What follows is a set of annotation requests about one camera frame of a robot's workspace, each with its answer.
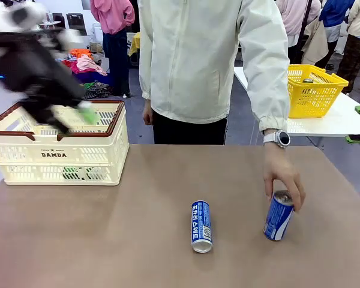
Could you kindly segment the beige coat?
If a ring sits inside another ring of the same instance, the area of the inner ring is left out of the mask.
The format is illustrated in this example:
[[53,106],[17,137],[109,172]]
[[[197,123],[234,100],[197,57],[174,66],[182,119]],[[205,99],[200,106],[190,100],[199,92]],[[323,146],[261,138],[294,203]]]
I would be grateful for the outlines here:
[[302,52],[302,64],[314,65],[328,53],[328,43],[325,27],[322,21],[316,18],[305,28],[304,35],[308,36]]

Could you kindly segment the cream plastic shopping basket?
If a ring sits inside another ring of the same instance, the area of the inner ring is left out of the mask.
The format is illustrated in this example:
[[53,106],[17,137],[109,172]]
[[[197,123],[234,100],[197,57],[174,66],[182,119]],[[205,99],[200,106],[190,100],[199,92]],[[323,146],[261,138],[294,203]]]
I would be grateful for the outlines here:
[[[65,136],[36,123],[19,104],[0,114],[0,169],[8,185],[119,184],[129,149],[126,110],[121,100],[94,100],[98,115],[89,125],[70,107],[55,106],[69,129]],[[64,179],[64,167],[81,167],[84,181]]]

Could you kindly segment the white wristwatch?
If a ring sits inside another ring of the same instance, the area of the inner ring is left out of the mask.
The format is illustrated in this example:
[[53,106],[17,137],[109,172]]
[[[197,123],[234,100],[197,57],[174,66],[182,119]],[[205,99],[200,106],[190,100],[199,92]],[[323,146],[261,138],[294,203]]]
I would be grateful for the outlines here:
[[271,132],[263,137],[263,143],[274,143],[281,148],[286,148],[290,145],[290,136],[283,130]]

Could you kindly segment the person's right hand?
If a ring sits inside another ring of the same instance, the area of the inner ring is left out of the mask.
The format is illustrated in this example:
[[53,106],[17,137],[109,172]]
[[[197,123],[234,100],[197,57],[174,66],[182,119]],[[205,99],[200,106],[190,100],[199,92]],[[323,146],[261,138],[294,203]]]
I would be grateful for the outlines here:
[[143,121],[145,123],[145,125],[153,125],[153,110],[151,107],[151,101],[150,100],[145,100],[145,106],[143,109]]

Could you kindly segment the person's left forearm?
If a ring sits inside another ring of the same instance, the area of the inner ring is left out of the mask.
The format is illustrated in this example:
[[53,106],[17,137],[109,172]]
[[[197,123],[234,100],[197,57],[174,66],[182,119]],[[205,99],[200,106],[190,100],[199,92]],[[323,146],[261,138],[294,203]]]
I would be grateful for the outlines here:
[[290,112],[287,90],[288,67],[270,70],[244,69],[251,109],[259,122],[259,130],[285,130]]

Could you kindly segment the person in pink hoodie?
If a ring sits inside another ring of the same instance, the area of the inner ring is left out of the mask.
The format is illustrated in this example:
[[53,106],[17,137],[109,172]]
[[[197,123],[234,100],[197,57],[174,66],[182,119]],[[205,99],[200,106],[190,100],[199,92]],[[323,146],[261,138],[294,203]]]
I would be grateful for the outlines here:
[[89,0],[91,13],[103,32],[103,50],[109,60],[113,95],[130,97],[127,27],[135,21],[130,0]]

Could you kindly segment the orange cloth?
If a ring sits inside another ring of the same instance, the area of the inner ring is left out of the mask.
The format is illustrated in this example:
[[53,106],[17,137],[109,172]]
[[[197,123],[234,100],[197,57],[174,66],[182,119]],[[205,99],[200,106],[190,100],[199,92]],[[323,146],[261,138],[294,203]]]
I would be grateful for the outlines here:
[[76,57],[76,58],[80,58],[83,55],[86,55],[87,57],[89,57],[91,59],[93,58],[91,51],[88,49],[71,49],[69,51],[69,54],[70,54],[70,56]]

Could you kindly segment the yellow cloth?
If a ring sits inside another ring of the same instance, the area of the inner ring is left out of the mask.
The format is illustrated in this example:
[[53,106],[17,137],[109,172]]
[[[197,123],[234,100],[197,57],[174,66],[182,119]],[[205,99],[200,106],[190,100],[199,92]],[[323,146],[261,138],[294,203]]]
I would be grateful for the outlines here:
[[140,32],[135,33],[135,35],[133,36],[128,55],[132,56],[133,54],[137,53],[139,49],[140,49]]

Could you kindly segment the person's left hand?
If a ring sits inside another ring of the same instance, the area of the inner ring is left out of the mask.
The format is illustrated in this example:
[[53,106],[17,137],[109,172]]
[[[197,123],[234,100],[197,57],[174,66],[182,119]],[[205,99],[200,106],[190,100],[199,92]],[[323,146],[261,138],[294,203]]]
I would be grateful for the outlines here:
[[304,204],[306,193],[300,174],[289,161],[286,150],[274,142],[264,144],[264,173],[265,194],[270,200],[274,192],[274,181],[281,181],[292,197],[295,212],[299,212]]

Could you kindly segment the blue cloth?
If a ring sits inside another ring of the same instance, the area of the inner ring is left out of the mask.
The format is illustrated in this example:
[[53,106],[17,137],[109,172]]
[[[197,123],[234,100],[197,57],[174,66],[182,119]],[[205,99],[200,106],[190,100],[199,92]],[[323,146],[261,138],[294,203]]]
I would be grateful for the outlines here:
[[112,78],[109,75],[101,75],[96,71],[89,71],[85,73],[73,73],[73,76],[80,82],[80,83],[92,83],[92,82],[100,82],[103,84],[107,84],[109,86],[113,86]]

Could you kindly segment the person in pale pink top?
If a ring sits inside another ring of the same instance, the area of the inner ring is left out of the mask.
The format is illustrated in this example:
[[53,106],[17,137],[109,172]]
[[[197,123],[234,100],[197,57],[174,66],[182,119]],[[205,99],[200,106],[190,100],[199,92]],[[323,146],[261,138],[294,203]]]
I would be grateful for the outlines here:
[[275,0],[280,11],[288,38],[288,57],[293,64],[298,49],[305,13],[308,11],[307,24],[320,13],[320,0]]

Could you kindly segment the black white checkered cloth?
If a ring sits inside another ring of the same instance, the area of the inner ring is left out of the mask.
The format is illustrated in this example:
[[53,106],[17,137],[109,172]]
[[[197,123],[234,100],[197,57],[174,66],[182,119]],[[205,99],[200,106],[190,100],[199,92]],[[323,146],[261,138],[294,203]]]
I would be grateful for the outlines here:
[[84,83],[82,86],[85,88],[84,99],[100,99],[107,98],[111,95],[111,87],[108,84],[98,81]]

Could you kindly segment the person in blue jacket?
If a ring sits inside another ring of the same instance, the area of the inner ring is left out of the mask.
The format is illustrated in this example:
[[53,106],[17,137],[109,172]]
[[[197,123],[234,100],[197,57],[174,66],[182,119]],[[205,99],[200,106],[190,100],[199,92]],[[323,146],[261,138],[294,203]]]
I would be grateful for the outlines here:
[[322,21],[325,27],[328,53],[318,61],[315,66],[326,68],[340,37],[341,24],[347,22],[346,12],[351,9],[354,1],[355,0],[327,0],[324,4],[319,21]]

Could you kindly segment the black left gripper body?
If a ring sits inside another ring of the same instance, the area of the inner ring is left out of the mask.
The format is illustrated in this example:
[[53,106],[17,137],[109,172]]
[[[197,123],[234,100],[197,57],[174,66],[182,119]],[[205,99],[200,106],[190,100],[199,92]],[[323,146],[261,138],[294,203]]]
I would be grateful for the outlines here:
[[13,92],[23,93],[20,105],[32,116],[35,105],[76,109],[84,88],[32,32],[0,32],[0,79]]

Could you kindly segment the blue white drink can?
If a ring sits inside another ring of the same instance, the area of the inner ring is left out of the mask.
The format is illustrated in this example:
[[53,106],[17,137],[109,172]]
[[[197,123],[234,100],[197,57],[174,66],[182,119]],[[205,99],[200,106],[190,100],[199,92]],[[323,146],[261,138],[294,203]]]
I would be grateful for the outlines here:
[[191,246],[197,253],[208,253],[213,247],[209,204],[204,200],[191,206]]
[[287,190],[275,191],[263,228],[265,236],[273,241],[282,240],[293,211],[294,206],[290,193]]

